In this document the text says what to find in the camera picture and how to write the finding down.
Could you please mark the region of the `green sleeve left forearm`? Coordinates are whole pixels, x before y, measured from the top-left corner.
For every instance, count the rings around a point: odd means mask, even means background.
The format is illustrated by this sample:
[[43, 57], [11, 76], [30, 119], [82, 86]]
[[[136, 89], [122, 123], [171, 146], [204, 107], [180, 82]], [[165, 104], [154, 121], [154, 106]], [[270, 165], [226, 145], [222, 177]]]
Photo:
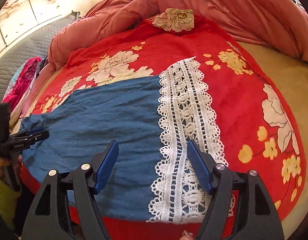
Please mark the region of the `green sleeve left forearm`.
[[14, 230], [15, 210], [21, 191], [14, 191], [0, 179], [0, 215], [8, 227]]

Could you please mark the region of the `left hand red nails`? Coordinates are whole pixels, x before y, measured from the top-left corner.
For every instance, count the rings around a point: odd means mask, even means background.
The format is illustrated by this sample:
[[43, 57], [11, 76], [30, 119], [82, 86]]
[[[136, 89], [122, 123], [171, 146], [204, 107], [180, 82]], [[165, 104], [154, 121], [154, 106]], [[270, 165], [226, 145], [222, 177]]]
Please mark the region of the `left hand red nails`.
[[[20, 174], [21, 168], [22, 168], [22, 163], [23, 163], [23, 157], [22, 155], [18, 155], [18, 162], [14, 165], [14, 172], [17, 173], [17, 175]], [[4, 157], [0, 157], [0, 179], [3, 180], [5, 175], [4, 175], [4, 167], [7, 167], [11, 165], [11, 161], [9, 159], [6, 159]]]

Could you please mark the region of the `right hand thumb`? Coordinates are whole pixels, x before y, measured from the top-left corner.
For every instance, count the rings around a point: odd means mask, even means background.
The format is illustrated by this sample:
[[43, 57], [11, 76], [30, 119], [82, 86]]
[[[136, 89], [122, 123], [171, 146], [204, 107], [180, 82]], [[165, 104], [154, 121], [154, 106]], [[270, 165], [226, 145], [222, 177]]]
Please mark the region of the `right hand thumb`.
[[194, 240], [194, 237], [192, 233], [188, 232], [187, 230], [184, 230], [179, 240]]

